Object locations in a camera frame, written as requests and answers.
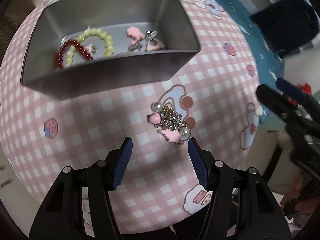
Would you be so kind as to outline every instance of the pearl bead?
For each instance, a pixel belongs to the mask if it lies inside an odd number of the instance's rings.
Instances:
[[[151,105],[151,110],[154,112],[159,112],[162,110],[162,104],[160,102],[154,102]]]
[[[112,53],[114,53],[115,52],[115,48],[112,46],[112,47],[109,47],[109,49],[108,49],[108,53],[109,54],[112,54]]]
[[[181,136],[189,136],[190,130],[186,127],[183,127],[182,129],[180,129],[180,134]]]
[[[72,63],[72,58],[71,57],[67,57],[66,58],[66,64],[68,64],[68,63],[70,63],[70,64]]]
[[[112,41],[112,36],[108,35],[107,37],[104,38],[105,41]]]
[[[106,51],[103,55],[103,57],[109,57],[110,56],[110,53],[108,51]]]
[[[83,32],[84,36],[88,37],[90,35],[90,29],[86,29],[84,32]]]
[[[75,52],[76,51],[76,47],[71,45],[69,51]]]
[[[100,37],[101,37],[102,39],[105,39],[107,36],[108,36],[108,33],[107,33],[107,32],[102,31],[102,32],[100,33]]]
[[[69,58],[72,58],[73,57],[73,51],[71,51],[71,50],[69,50],[68,52],[67,52],[67,57],[69,57]]]
[[[101,28],[98,28],[97,31],[96,31],[96,34],[100,36],[100,33],[101,33],[101,32],[102,32],[102,29],[101,29]]]
[[[96,35],[96,33],[97,33],[97,29],[96,28],[92,28],[90,30],[90,35]]]
[[[78,36],[78,41],[84,41],[84,39],[85,39],[85,35],[80,34],[80,35]]]
[[[112,41],[106,41],[106,48],[112,47],[112,46],[113,46]]]

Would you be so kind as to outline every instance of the brown circle print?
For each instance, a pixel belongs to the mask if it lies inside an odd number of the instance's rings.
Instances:
[[[187,123],[189,129],[193,129],[196,126],[196,121],[191,116],[188,116],[184,121]]]
[[[252,124],[250,125],[250,133],[251,133],[251,134],[254,134],[254,133],[256,132],[256,130],[257,130],[257,127],[252,123]]]
[[[193,99],[190,96],[185,96],[180,100],[183,109],[190,109],[193,106]]]

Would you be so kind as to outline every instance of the cartoon sticker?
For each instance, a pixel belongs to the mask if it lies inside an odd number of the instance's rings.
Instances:
[[[199,8],[207,8],[217,19],[222,20],[221,11],[223,8],[215,0],[180,0],[188,1],[198,6]]]
[[[211,197],[212,191],[207,192],[204,187],[197,184],[186,194],[182,209],[192,215],[205,207],[210,202]]]
[[[226,52],[228,52],[229,55],[231,55],[231,56],[235,56],[235,55],[236,55],[236,50],[235,50],[235,48],[234,48],[232,45],[230,45],[229,43],[225,43],[225,44],[223,45],[223,48],[224,48],[224,50],[225,50]]]
[[[259,124],[259,117],[256,115],[256,108],[253,103],[247,105],[247,121],[248,126],[240,132],[240,147],[243,150],[251,147]]]
[[[50,118],[44,123],[44,135],[48,138],[54,138],[58,133],[58,122],[55,118]]]
[[[255,77],[256,71],[251,64],[247,65],[247,71],[250,76]]]
[[[193,99],[187,96],[186,89],[183,85],[174,85],[167,90],[158,100],[163,106],[169,106],[175,112],[182,115],[182,121],[188,124],[189,129],[193,129],[196,121],[189,116],[189,109],[193,106]],[[181,136],[180,141],[187,141],[189,136]]]
[[[268,46],[268,44],[267,44],[267,42],[265,40],[263,40],[263,44],[266,47],[266,50],[270,51],[270,48],[269,48],[269,46]]]

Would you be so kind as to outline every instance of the pink plaid pattern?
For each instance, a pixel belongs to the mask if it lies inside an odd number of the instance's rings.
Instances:
[[[208,9],[182,1],[202,50],[171,80],[58,101],[20,84],[31,32],[42,10],[54,1],[45,0],[26,18],[0,68],[0,141],[19,179],[41,202],[64,166],[88,167],[130,136],[134,146],[123,183],[110,192],[121,232],[151,231],[188,217],[182,208],[185,195],[198,181],[187,143],[166,142],[146,116],[166,90],[184,85],[194,101],[189,109],[196,120],[192,136],[216,159],[239,167],[248,152],[239,144],[247,104],[259,104],[257,74],[251,77],[246,69],[248,64],[255,68],[255,60],[238,25],[226,12],[218,20]],[[236,56],[226,53],[224,43],[236,49]],[[50,118],[59,126],[52,139],[44,134]]]

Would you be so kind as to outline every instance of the earring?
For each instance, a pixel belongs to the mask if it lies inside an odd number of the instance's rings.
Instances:
[[[148,40],[146,51],[155,51],[159,49],[165,49],[165,45],[163,44],[163,42],[156,38],[157,34],[158,34],[157,31],[146,32],[146,38]]]

